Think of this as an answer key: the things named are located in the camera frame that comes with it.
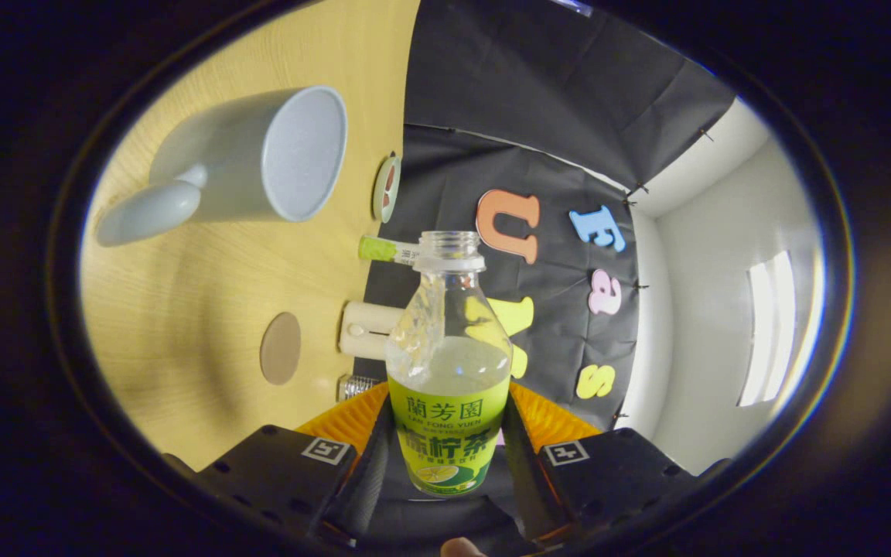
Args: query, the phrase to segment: bottle label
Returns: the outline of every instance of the bottle label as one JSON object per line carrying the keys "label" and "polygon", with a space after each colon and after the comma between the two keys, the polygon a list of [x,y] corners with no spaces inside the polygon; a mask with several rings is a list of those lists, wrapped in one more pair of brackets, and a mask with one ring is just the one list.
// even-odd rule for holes
{"label": "bottle label", "polygon": [[411,482],[429,494],[459,496],[483,483],[497,445],[510,378],[474,395],[412,391],[387,378]]}

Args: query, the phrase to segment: plastic bottle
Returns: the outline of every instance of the plastic bottle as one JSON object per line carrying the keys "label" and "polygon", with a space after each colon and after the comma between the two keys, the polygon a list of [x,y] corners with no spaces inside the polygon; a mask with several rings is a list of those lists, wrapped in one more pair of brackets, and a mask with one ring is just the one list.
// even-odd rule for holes
{"label": "plastic bottle", "polygon": [[480,289],[475,232],[425,232],[422,281],[387,340],[387,378],[411,482],[436,497],[483,483],[510,383],[510,339]]}

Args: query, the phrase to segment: ceramic mug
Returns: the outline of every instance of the ceramic mug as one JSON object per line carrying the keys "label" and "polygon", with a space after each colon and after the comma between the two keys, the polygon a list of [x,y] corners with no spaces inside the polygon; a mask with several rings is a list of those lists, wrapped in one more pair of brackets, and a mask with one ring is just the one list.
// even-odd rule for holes
{"label": "ceramic mug", "polygon": [[96,238],[118,246],[187,221],[315,216],[346,154],[346,105],[331,87],[241,98],[179,124],[156,152],[149,184],[106,211]]}

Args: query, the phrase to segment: wooden surface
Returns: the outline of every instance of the wooden surface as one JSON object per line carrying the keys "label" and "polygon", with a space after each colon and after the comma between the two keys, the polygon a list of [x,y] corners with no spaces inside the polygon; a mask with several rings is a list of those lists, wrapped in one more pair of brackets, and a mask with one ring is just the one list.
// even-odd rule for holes
{"label": "wooden surface", "polygon": [[[121,406],[156,449],[192,468],[265,423],[296,427],[335,405],[353,358],[336,349],[340,311],[362,300],[357,258],[382,159],[402,152],[404,88],[418,0],[325,0],[231,43],[156,100],[114,152],[89,213],[81,260],[92,347]],[[263,91],[325,84],[343,95],[349,147],[331,200],[311,221],[187,224],[117,248],[95,242],[102,210],[145,187],[153,154],[186,117]],[[297,373],[259,367],[279,313],[302,331]]]}

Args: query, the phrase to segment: small round disc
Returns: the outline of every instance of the small round disc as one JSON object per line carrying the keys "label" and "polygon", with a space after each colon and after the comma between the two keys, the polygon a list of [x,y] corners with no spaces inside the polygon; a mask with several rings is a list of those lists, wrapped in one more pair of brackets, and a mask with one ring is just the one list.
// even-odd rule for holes
{"label": "small round disc", "polygon": [[261,371],[270,384],[285,384],[294,377],[301,357],[301,325],[293,313],[270,321],[261,341]]}
{"label": "small round disc", "polygon": [[388,156],[377,172],[374,184],[374,218],[380,222],[390,220],[397,202],[397,186],[401,182],[400,156]]}

